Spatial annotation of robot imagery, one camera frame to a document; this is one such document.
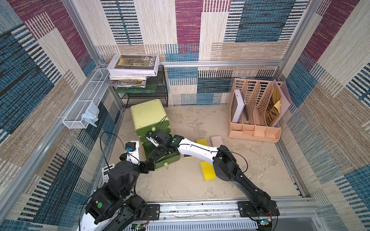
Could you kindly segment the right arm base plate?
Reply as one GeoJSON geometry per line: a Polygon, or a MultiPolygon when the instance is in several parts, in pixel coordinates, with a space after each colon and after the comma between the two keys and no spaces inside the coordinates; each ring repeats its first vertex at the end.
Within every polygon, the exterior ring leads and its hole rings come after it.
{"type": "Polygon", "coordinates": [[[278,210],[275,201],[269,201],[267,206],[260,205],[258,203],[252,203],[250,201],[239,201],[237,202],[238,210],[241,217],[278,217],[280,212],[278,210]]]}

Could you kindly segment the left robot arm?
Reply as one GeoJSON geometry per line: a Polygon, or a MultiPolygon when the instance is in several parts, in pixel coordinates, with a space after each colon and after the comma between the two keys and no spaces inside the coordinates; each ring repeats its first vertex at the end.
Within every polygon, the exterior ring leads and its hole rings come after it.
{"type": "Polygon", "coordinates": [[[98,188],[86,201],[85,215],[90,215],[94,225],[114,217],[105,231],[123,231],[134,221],[138,224],[134,231],[144,231],[151,221],[159,220],[160,205],[149,205],[136,193],[136,183],[141,173],[155,170],[155,162],[140,161],[137,164],[127,159],[116,163],[108,170],[108,182],[98,188]]]}

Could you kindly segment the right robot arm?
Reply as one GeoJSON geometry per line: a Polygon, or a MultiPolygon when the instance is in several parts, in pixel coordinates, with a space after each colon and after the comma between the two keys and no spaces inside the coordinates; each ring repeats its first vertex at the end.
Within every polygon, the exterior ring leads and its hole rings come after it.
{"type": "Polygon", "coordinates": [[[280,215],[276,201],[272,200],[268,193],[259,189],[244,175],[233,156],[234,152],[229,151],[226,146],[205,146],[179,135],[166,134],[162,130],[148,132],[146,139],[155,145],[149,156],[154,160],[163,157],[165,154],[178,152],[211,164],[219,179],[232,182],[249,199],[246,202],[238,203],[241,217],[277,218],[280,215]]]}

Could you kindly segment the green top drawer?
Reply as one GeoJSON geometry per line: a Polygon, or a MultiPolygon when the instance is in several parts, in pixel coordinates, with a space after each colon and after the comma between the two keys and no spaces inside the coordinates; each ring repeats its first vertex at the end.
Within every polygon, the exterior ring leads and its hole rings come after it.
{"type": "Polygon", "coordinates": [[[135,125],[135,132],[138,136],[143,136],[150,131],[154,132],[157,130],[167,128],[169,126],[170,126],[170,121],[168,118],[162,121],[159,121],[159,120],[154,121],[154,122],[145,121],[145,122],[140,122],[137,125],[135,125]]]}

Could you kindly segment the pink sponge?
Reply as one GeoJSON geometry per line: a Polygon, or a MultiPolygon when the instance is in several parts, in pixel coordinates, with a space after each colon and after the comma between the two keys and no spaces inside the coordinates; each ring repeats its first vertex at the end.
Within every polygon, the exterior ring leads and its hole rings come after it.
{"type": "Polygon", "coordinates": [[[223,145],[223,140],[221,136],[212,136],[211,137],[211,142],[213,147],[220,147],[223,145]]]}

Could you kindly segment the green three-drawer cabinet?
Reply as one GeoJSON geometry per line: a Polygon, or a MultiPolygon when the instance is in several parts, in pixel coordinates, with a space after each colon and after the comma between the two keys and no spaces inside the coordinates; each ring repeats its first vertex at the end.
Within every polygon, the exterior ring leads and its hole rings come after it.
{"type": "Polygon", "coordinates": [[[159,99],[134,105],[130,108],[134,127],[140,122],[162,121],[167,117],[164,107],[159,99]]]}

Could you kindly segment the yellow sponge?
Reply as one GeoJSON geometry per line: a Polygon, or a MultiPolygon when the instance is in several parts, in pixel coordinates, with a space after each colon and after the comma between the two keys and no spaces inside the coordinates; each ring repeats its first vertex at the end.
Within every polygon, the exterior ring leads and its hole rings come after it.
{"type": "Polygon", "coordinates": [[[207,140],[205,138],[196,139],[196,143],[204,146],[208,146],[207,140]]]}
{"type": "Polygon", "coordinates": [[[206,182],[217,178],[215,170],[210,163],[202,161],[200,162],[200,167],[202,170],[203,178],[206,182]]]}

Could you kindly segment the green bottom drawer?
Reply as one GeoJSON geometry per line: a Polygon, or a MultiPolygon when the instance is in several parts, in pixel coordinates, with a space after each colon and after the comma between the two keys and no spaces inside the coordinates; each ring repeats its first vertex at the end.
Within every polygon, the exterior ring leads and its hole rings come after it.
{"type": "Polygon", "coordinates": [[[178,152],[168,154],[159,150],[150,141],[143,143],[143,149],[145,152],[146,160],[153,159],[156,163],[156,169],[166,167],[169,164],[180,160],[180,154],[178,152]]]}

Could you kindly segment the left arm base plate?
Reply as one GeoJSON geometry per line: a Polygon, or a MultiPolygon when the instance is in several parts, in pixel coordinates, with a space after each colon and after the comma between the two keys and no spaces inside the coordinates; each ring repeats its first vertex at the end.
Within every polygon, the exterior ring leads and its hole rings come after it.
{"type": "Polygon", "coordinates": [[[160,219],[160,211],[161,205],[160,204],[147,204],[144,215],[140,218],[140,220],[149,220],[155,221],[160,219]]]}

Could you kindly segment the green drawer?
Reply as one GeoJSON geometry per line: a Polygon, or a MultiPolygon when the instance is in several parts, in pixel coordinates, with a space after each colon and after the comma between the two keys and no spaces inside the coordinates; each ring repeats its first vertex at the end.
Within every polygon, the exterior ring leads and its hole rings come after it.
{"type": "Polygon", "coordinates": [[[135,125],[135,132],[138,136],[143,136],[150,131],[154,132],[157,130],[167,128],[169,126],[170,126],[170,121],[168,118],[162,121],[159,121],[159,120],[154,121],[154,122],[145,121],[145,122],[140,122],[137,125],[135,125]]]}
{"type": "Polygon", "coordinates": [[[180,154],[178,152],[168,154],[159,150],[150,141],[143,143],[143,149],[145,152],[146,160],[153,159],[156,163],[156,169],[166,167],[169,164],[180,160],[180,154]]]}
{"type": "MultiPolygon", "coordinates": [[[[166,134],[170,134],[171,133],[171,128],[170,127],[167,127],[167,128],[161,129],[161,130],[164,131],[166,134]]],[[[140,136],[139,137],[139,140],[142,143],[148,142],[148,140],[146,139],[146,135],[140,136]]]]}

